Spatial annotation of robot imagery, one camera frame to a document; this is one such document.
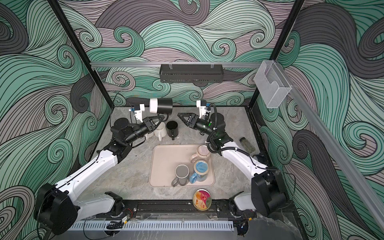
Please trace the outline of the white ribbed mug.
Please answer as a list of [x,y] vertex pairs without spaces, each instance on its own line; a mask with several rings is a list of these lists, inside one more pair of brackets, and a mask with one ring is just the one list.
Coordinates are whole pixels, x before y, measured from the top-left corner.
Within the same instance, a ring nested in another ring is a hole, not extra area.
[[165,123],[160,123],[159,126],[154,130],[154,136],[158,138],[159,141],[167,136],[167,129]]

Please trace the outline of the blue mug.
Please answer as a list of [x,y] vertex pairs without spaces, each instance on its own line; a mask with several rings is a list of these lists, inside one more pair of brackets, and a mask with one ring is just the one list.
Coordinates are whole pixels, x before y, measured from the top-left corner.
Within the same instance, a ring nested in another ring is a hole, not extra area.
[[190,176],[189,181],[191,184],[194,184],[196,182],[204,182],[208,177],[208,173],[209,166],[207,162],[203,160],[196,161],[194,163],[194,172]]

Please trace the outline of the grey mug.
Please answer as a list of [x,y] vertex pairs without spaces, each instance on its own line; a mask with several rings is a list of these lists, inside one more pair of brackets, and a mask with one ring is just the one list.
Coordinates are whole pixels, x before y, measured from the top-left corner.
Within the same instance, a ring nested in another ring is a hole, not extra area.
[[178,165],[175,169],[176,177],[172,180],[171,186],[185,186],[189,181],[190,170],[187,165]]

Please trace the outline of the black mug white base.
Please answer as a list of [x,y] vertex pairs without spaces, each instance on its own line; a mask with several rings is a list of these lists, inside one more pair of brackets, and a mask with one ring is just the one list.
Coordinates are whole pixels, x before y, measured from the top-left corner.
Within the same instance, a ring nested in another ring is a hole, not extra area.
[[172,98],[151,98],[150,101],[150,113],[153,114],[165,114],[171,115],[173,111],[173,99]]

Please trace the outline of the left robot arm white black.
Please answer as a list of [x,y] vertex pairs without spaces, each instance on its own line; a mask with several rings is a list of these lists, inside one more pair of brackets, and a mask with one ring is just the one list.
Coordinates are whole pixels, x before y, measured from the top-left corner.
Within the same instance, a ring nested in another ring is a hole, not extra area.
[[89,201],[78,201],[81,193],[107,170],[119,164],[134,148],[133,142],[152,133],[168,117],[146,117],[142,123],[117,119],[111,128],[112,139],[98,156],[79,170],[55,184],[45,184],[38,190],[34,219],[54,235],[66,232],[75,222],[99,214],[119,218],[124,214],[122,197],[106,192]]

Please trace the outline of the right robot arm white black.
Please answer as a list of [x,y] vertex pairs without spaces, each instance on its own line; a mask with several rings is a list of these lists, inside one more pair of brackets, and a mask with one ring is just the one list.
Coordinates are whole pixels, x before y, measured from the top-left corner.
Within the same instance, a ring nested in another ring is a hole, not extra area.
[[267,217],[287,202],[282,172],[259,162],[242,149],[225,131],[223,121],[205,120],[194,113],[179,113],[178,117],[187,127],[206,134],[209,151],[232,162],[250,180],[250,192],[230,198],[234,216],[253,211]]

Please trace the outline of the pink mug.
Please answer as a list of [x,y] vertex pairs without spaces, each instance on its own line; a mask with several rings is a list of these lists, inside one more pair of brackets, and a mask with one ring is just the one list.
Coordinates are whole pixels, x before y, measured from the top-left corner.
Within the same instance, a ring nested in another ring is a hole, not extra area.
[[197,148],[197,151],[195,154],[193,154],[190,158],[191,163],[195,163],[198,160],[208,160],[211,156],[211,152],[209,151],[208,147],[205,145],[201,145]]

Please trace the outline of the beige plastic tray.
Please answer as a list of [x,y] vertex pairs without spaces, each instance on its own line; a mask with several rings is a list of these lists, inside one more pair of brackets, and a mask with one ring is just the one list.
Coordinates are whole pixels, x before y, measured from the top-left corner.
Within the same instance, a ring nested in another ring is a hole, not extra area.
[[200,145],[159,145],[154,147],[149,185],[153,188],[171,187],[179,165],[186,165],[190,175],[194,173],[194,163],[190,158],[197,153]]

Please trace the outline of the round colourful tin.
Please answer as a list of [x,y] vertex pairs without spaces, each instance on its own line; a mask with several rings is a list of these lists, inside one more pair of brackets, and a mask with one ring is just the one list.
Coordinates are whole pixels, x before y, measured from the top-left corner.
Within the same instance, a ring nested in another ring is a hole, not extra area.
[[197,190],[193,196],[193,205],[199,211],[207,211],[212,205],[211,194],[204,189]]

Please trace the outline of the black wall basket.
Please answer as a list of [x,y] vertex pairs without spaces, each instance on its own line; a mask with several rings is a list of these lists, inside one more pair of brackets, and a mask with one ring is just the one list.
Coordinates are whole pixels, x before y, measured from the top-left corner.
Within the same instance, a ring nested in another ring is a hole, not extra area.
[[220,83],[224,79],[222,65],[164,64],[160,67],[162,83]]

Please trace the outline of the aluminium rail back wall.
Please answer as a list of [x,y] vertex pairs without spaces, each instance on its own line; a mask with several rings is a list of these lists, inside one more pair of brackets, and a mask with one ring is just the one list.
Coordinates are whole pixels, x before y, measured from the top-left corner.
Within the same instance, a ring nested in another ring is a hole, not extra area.
[[169,65],[170,67],[173,65],[222,65],[223,68],[254,69],[259,68],[261,64],[247,62],[90,62],[92,68],[159,68],[161,65]]

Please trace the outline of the aluminium rail wall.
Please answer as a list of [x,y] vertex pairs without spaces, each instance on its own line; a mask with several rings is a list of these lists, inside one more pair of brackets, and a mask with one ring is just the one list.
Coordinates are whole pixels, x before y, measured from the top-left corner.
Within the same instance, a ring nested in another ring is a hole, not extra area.
[[161,65],[169,65],[170,67],[173,65],[222,65],[223,68],[254,69],[259,68],[261,64],[247,62],[90,62],[92,68],[159,68]]
[[307,117],[309,123],[318,133],[319,138],[325,145],[330,156],[337,162],[338,166],[344,172],[345,176],[359,195],[362,202],[369,210],[381,230],[384,229],[384,204],[381,198],[377,195],[366,178],[361,174],[355,166],[351,158],[348,156],[344,148],[332,135],[330,130],[321,120],[321,118],[308,105],[306,99],[302,96],[296,84],[293,84],[281,64],[277,63],[278,71],[282,74],[283,79],[291,87],[290,93],[293,99]]

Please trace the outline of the clear acrylic wall holder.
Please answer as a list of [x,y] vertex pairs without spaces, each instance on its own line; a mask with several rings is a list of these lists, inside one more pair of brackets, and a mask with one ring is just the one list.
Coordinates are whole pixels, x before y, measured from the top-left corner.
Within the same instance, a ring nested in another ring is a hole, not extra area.
[[283,66],[275,61],[263,61],[254,77],[254,82],[268,109],[279,108],[292,90]]

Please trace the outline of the aluminium rail right wall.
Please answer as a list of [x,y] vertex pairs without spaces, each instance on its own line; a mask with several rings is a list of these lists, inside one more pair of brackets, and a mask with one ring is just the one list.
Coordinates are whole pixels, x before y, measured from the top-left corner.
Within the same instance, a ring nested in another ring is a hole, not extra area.
[[321,118],[308,105],[306,99],[302,96],[296,84],[293,84],[281,64],[277,63],[278,71],[282,74],[283,79],[291,87],[290,93],[293,99],[307,117],[309,123],[318,133],[319,138],[325,145],[330,156],[337,162],[338,166],[344,172],[345,176],[359,195],[362,202],[369,210],[381,230],[384,229],[384,204],[381,198],[377,195],[366,178],[361,174],[355,166],[351,158],[348,156],[344,148],[332,135],[330,130],[321,120]]

